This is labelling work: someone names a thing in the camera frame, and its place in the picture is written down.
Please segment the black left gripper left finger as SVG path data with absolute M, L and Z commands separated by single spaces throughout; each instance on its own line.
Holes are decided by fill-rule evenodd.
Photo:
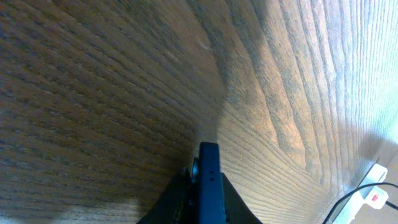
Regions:
M 190 198 L 191 177 L 182 169 L 169 182 L 158 201 L 137 224 L 183 223 Z

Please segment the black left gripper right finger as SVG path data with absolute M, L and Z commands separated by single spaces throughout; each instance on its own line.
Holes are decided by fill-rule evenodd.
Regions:
M 244 203 L 227 176 L 222 173 L 224 209 L 227 224 L 262 224 Z

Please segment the blue smartphone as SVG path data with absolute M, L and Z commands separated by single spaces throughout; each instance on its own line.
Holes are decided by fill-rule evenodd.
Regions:
M 201 142 L 193 166 L 195 222 L 226 224 L 219 146 Z

